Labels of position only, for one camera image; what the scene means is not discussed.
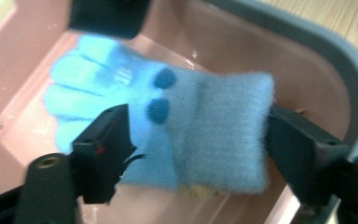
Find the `plastic bin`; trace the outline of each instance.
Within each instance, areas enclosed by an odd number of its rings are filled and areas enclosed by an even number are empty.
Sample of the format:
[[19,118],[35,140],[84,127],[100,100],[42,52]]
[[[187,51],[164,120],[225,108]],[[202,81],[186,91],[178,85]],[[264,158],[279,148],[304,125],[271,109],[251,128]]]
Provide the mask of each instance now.
[[[261,70],[276,105],[301,113],[358,156],[358,52],[340,37],[254,1],[155,0],[142,33],[126,43],[144,55],[217,74]],[[69,0],[17,0],[0,30],[0,193],[17,187],[35,158],[56,152],[55,119],[43,105],[51,64],[79,33],[66,30]],[[189,199],[118,186],[109,206],[85,205],[85,223],[275,223],[291,199],[272,160],[257,195]],[[331,206],[325,213],[331,212]]]

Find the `dark blue dot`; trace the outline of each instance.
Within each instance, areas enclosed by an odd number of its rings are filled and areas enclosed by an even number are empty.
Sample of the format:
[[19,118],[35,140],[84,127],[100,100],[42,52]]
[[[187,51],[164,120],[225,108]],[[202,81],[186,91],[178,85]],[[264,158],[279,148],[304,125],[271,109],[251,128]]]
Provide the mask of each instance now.
[[152,100],[147,108],[147,115],[156,124],[162,124],[170,113],[170,102],[167,99]]
[[153,84],[156,88],[167,89],[171,87],[175,82],[175,73],[169,68],[164,68],[159,71]]

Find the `light blue glove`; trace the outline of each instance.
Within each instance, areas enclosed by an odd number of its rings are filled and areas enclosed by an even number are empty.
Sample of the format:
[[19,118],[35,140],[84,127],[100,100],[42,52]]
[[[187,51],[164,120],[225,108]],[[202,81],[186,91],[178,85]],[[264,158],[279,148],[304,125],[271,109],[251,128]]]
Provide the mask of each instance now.
[[106,108],[129,104],[135,154],[121,183],[234,193],[268,184],[263,139],[273,101],[264,73],[217,76],[150,61],[117,41],[87,35],[51,69],[45,103],[58,148]]

